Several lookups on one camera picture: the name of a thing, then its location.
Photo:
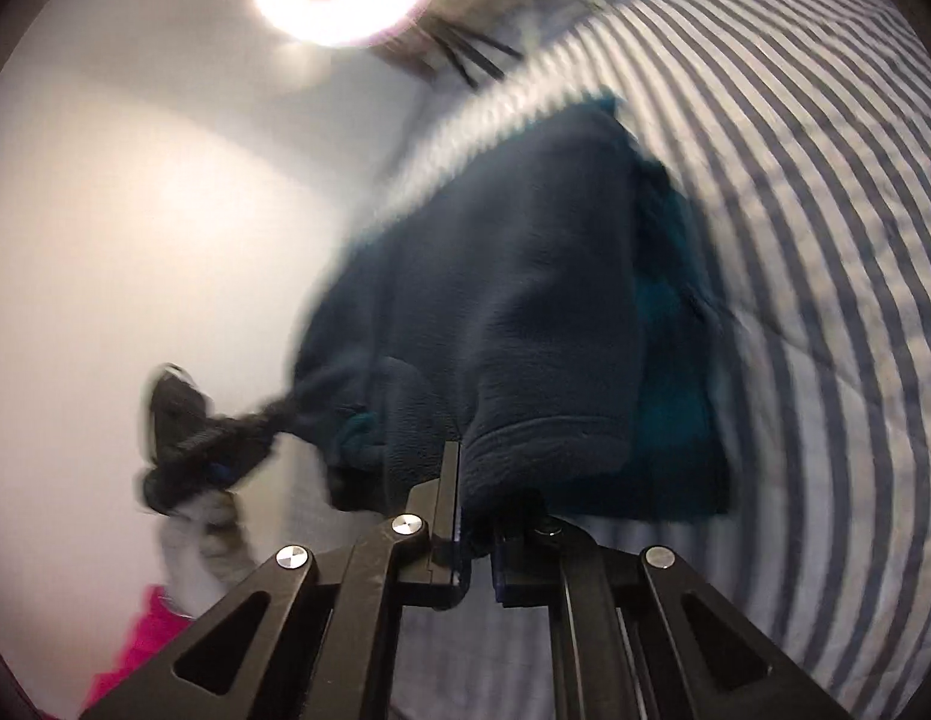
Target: silver bolt head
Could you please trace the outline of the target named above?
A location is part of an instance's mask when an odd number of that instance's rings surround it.
[[[399,514],[392,520],[392,530],[400,536],[411,536],[422,530],[422,517],[416,514]]]
[[[278,551],[275,560],[283,568],[301,568],[309,561],[309,551],[298,544],[289,544]]]
[[[675,552],[668,547],[649,547],[646,550],[646,563],[655,568],[670,568],[675,563]]]

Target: striped bedsheet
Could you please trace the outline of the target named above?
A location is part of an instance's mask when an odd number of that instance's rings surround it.
[[[888,0],[611,4],[443,119],[378,220],[603,90],[694,207],[737,507],[586,525],[672,546],[854,716],[893,717],[931,661],[931,61]],[[411,720],[552,716],[545,615],[496,608],[486,571],[406,612]]]

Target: pink cloth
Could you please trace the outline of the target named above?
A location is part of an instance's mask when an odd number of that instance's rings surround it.
[[[116,670],[94,678],[92,690],[85,702],[86,709],[188,628],[188,623],[190,620],[172,614],[161,603],[161,587],[150,586],[145,595],[145,614],[135,624],[128,643],[118,657]]]

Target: blue and white striped fabric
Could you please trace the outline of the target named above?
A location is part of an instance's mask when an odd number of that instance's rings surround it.
[[[603,89],[697,211],[738,506],[587,525],[672,546],[854,716],[893,717],[931,661],[931,61],[888,0],[630,0],[445,119],[379,220]],[[545,615],[483,571],[406,613],[411,720],[552,716]]]

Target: metal screw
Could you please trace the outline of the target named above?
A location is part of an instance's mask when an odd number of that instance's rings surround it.
[[[562,532],[562,523],[558,519],[546,517],[535,527],[539,536],[558,536]]]
[[[392,520],[392,530],[401,536],[411,536],[422,530],[422,517],[415,514],[399,514]]]
[[[649,547],[646,550],[646,563],[655,568],[669,568],[675,563],[675,552],[668,547]]]
[[[301,568],[309,561],[309,551],[298,544],[289,544],[278,551],[275,560],[283,568]]]

